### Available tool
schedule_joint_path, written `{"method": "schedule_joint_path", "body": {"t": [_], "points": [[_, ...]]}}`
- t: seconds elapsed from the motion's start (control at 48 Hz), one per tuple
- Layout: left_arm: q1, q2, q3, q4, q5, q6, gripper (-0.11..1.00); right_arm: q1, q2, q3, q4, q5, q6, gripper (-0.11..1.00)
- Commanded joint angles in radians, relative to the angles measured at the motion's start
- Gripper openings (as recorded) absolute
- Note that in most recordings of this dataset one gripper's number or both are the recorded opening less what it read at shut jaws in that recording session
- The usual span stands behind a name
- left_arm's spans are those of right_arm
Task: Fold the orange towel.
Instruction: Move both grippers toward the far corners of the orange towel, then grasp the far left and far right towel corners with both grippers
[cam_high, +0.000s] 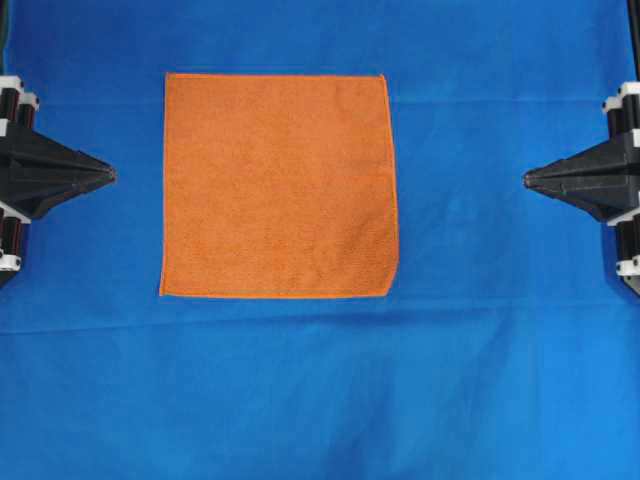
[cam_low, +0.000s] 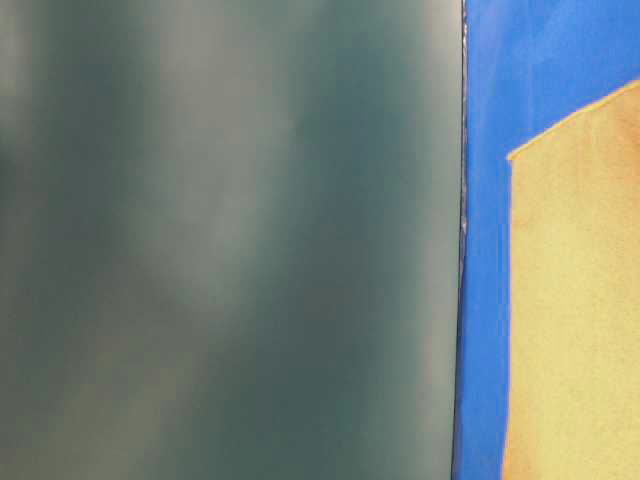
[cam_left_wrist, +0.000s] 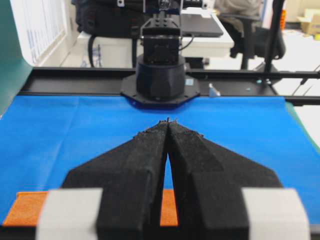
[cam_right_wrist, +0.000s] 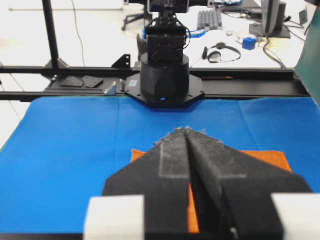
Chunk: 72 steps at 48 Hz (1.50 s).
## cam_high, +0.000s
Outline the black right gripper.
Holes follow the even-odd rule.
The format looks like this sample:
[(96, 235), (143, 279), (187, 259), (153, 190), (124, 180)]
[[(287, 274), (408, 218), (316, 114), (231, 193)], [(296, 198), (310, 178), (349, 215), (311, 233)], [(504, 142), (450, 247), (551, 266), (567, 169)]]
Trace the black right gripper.
[[(639, 82), (623, 83), (602, 106), (609, 139), (527, 171), (524, 186), (587, 212), (614, 229), (616, 274), (639, 294)], [(619, 176), (589, 176), (616, 174)]]

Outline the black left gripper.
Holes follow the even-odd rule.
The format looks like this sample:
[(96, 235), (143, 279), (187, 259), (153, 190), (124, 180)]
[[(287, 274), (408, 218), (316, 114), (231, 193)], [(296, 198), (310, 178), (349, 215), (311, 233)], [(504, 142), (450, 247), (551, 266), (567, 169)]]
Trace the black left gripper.
[[(20, 272), (32, 220), (116, 178), (111, 165), (31, 130), (38, 110), (39, 98), (25, 90), (20, 77), (1, 76), (1, 287)], [(8, 132), (9, 153), (4, 144)], [(16, 160), (29, 166), (100, 173), (15, 173), (13, 205), (9, 170)]]

